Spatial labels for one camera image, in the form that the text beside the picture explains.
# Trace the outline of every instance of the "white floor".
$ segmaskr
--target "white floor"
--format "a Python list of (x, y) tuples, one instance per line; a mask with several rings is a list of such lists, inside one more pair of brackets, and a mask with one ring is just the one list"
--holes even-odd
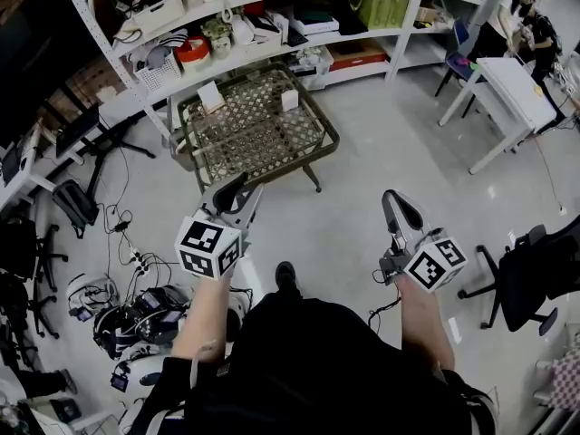
[[(510, 333), (500, 315), (490, 331), (479, 330), (491, 307), (492, 295), (459, 301), (462, 286), (475, 288), (490, 282), (485, 263), (475, 246), (485, 244), (499, 258), (510, 234), (523, 235), (537, 224), (554, 231), (580, 213), (580, 134), (557, 130), (538, 139), (549, 163), (556, 191), (567, 214), (559, 214), (546, 168), (534, 141), (526, 142), (517, 155), (501, 154), (475, 176), (467, 169), (497, 141), (486, 114), (473, 111), (468, 118), (453, 118), (445, 128), (437, 125), (459, 87), (451, 82), (438, 99), (433, 98), (440, 73), (431, 68), (401, 73), (394, 92), (385, 94), (382, 77), (339, 84), (314, 97), (339, 131), (338, 150), (313, 165), (323, 187), (321, 194), (302, 171), (266, 186), (262, 205), (252, 226), (251, 247), (256, 270), (265, 291), (274, 289), (278, 262), (295, 264), (308, 296), (351, 307), (363, 319), (369, 309), (394, 296), (376, 285), (371, 272), (391, 243), (381, 207), (385, 189), (395, 188), (420, 202), (434, 225), (442, 225), (469, 256), (469, 265), (451, 284), (438, 292), (445, 324), (454, 317), (460, 340), (454, 343), (458, 372), (470, 384), (498, 397), (502, 432), (526, 433), (538, 409), (532, 400), (537, 385), (534, 363), (554, 353), (553, 343), (569, 312), (578, 313), (568, 298), (545, 304), (541, 313), (557, 305), (556, 326), (544, 338), (537, 326), (527, 324)], [(130, 141), (149, 148), (151, 160), (125, 151), (130, 183), (121, 208), (130, 209), (130, 238), (143, 252), (152, 251), (175, 260), (173, 242), (181, 219), (193, 212), (199, 196), (192, 174), (179, 167), (161, 147), (160, 136), (147, 120), (132, 129)], [(86, 185), (92, 166), (71, 167)], [(126, 181), (122, 155), (107, 161), (97, 193), (99, 201), (119, 198)], [(97, 408), (120, 394), (109, 385), (114, 363), (92, 341), (92, 325), (80, 324), (67, 315), (64, 290), (81, 272), (107, 269), (107, 237), (102, 217), (88, 228), (83, 240), (74, 237), (60, 209), (42, 206), (52, 222), (61, 225), (55, 249), (70, 257), (68, 264), (56, 261), (53, 271), (60, 287), (59, 301), (48, 309), (60, 340), (39, 339), (46, 369), (67, 367), (86, 402)], [(118, 236), (111, 236), (111, 276), (124, 294), (132, 268), (120, 265)], [(194, 280), (173, 269), (171, 282), (192, 286)], [(144, 279), (140, 287), (153, 282)], [(395, 308), (382, 315), (381, 336), (396, 344), (400, 340)]]

